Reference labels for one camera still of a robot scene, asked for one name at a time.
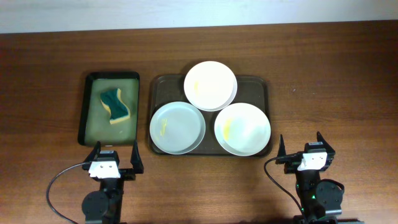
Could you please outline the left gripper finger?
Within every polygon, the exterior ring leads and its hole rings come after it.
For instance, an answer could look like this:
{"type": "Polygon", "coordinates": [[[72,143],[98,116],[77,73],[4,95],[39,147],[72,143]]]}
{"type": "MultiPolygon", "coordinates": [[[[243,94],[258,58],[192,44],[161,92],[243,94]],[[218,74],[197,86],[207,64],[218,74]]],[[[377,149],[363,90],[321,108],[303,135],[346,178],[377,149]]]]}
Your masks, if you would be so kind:
{"type": "Polygon", "coordinates": [[[101,143],[98,141],[95,144],[93,150],[87,155],[87,157],[85,158],[84,162],[92,162],[92,161],[94,161],[98,157],[98,154],[100,153],[100,151],[101,151],[101,143]]]}
{"type": "Polygon", "coordinates": [[[138,150],[138,145],[137,145],[136,140],[134,141],[134,144],[132,147],[130,163],[132,165],[132,168],[133,168],[135,174],[143,174],[144,173],[144,165],[143,165],[142,159],[139,155],[139,150],[138,150]]]}

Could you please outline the green and yellow sponge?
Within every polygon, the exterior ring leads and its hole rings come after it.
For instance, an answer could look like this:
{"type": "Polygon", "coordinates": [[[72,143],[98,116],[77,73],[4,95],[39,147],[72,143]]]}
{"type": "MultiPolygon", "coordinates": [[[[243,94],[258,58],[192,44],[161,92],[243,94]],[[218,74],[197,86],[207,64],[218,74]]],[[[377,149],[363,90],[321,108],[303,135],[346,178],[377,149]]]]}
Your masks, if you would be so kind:
{"type": "Polygon", "coordinates": [[[100,94],[101,104],[109,113],[109,123],[116,124],[131,117],[131,110],[121,99],[121,89],[115,88],[100,94]]]}

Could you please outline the white plate yellow stain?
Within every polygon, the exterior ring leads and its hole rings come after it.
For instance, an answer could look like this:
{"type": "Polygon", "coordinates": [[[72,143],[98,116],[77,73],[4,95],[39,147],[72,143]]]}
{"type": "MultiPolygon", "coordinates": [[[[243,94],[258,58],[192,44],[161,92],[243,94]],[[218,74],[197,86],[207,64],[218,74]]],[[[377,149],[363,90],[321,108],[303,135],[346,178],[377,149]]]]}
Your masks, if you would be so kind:
{"type": "Polygon", "coordinates": [[[271,124],[265,112],[249,103],[234,103],[222,109],[214,123],[219,145],[235,156],[253,156],[271,139],[271,124]]]}

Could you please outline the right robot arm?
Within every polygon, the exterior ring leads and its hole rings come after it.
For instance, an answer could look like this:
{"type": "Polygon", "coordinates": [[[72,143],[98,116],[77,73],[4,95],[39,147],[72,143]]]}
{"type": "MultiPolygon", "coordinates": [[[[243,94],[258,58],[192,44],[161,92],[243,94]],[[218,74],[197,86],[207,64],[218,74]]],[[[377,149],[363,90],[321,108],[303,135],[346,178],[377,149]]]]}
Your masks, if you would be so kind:
{"type": "Polygon", "coordinates": [[[334,157],[335,150],[319,132],[315,142],[306,143],[303,151],[294,154],[286,153],[284,139],[280,137],[275,163],[284,165],[285,174],[295,175],[295,189],[300,199],[302,214],[294,217],[294,223],[336,223],[336,216],[342,214],[344,185],[320,178],[334,157]]]}

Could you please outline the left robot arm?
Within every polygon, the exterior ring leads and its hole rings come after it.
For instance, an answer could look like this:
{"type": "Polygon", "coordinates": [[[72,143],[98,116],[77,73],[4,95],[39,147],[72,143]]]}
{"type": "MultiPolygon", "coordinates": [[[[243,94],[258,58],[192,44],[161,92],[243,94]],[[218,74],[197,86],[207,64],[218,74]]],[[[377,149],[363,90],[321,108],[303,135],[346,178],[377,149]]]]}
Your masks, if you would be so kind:
{"type": "Polygon", "coordinates": [[[116,151],[101,150],[97,142],[83,161],[82,169],[99,182],[99,190],[90,192],[81,205],[85,223],[120,223],[124,195],[124,183],[134,181],[137,174],[144,172],[137,142],[134,141],[131,153],[131,168],[119,167],[116,151]]]}

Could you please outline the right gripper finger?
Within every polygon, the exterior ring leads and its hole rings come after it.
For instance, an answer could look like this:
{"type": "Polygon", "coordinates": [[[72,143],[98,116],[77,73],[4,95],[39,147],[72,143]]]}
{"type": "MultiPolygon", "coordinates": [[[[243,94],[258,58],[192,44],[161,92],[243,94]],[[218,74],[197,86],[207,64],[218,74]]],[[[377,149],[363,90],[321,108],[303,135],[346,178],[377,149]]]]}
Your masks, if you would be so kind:
{"type": "Polygon", "coordinates": [[[326,140],[319,131],[317,131],[317,141],[323,144],[323,147],[325,148],[327,153],[335,153],[335,150],[326,142],[326,140]]]}
{"type": "Polygon", "coordinates": [[[280,135],[280,138],[279,138],[279,149],[278,149],[277,156],[278,156],[278,157],[284,157],[284,156],[286,156],[286,151],[285,151],[285,144],[284,144],[283,135],[280,135]]]}

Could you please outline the pinkish white plate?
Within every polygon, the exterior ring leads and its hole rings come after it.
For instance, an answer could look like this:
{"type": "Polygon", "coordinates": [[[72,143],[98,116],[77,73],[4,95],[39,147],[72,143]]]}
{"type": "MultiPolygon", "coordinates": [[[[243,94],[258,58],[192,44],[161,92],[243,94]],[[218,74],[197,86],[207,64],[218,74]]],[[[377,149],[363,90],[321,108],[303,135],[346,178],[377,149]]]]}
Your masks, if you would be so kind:
{"type": "Polygon", "coordinates": [[[203,111],[218,111],[234,100],[238,82],[233,71],[223,63],[205,61],[188,71],[183,90],[193,106],[203,111]]]}

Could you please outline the pale grey plate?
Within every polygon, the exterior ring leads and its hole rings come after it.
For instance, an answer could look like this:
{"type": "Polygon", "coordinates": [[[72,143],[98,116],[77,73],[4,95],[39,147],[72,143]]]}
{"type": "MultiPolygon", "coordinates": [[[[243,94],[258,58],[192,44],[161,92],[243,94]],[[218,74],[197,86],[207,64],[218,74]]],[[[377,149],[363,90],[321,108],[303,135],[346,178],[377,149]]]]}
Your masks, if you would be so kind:
{"type": "Polygon", "coordinates": [[[152,116],[149,134],[162,152],[173,155],[194,150],[205,137],[202,113],[190,103],[174,101],[161,106],[152,116]]]}

